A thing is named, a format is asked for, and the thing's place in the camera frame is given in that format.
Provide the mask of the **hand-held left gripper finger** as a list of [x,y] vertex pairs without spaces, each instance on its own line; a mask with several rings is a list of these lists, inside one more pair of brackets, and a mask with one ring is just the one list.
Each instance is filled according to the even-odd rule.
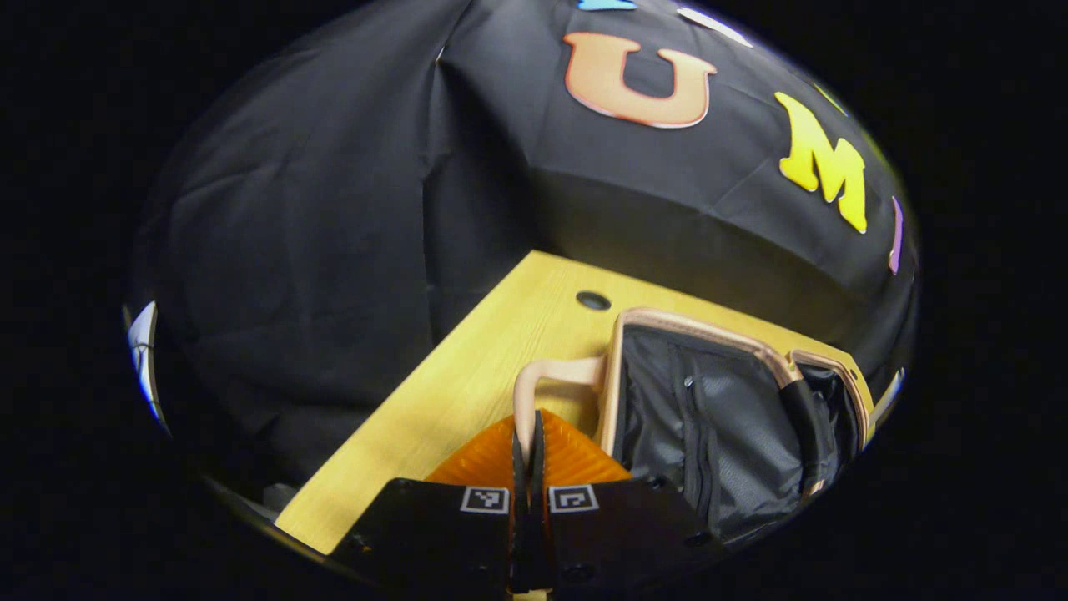
[[329,558],[384,596],[508,596],[522,580],[529,502],[507,416],[430,475],[386,483]]
[[547,410],[535,438],[535,533],[554,596],[680,596],[728,556],[668,477],[630,475]]

